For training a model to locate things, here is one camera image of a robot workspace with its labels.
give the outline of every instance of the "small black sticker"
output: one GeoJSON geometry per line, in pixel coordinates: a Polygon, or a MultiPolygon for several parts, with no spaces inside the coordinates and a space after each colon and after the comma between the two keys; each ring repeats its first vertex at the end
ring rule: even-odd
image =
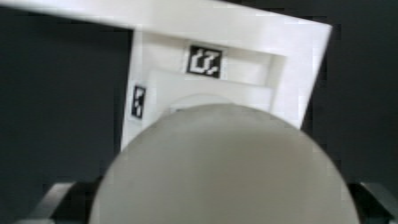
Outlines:
{"type": "Polygon", "coordinates": [[[186,63],[186,73],[220,78],[220,69],[221,51],[191,45],[186,63]]]}
{"type": "Polygon", "coordinates": [[[131,105],[131,115],[141,119],[143,114],[143,102],[145,102],[145,88],[141,86],[133,87],[133,105],[131,105]]]}

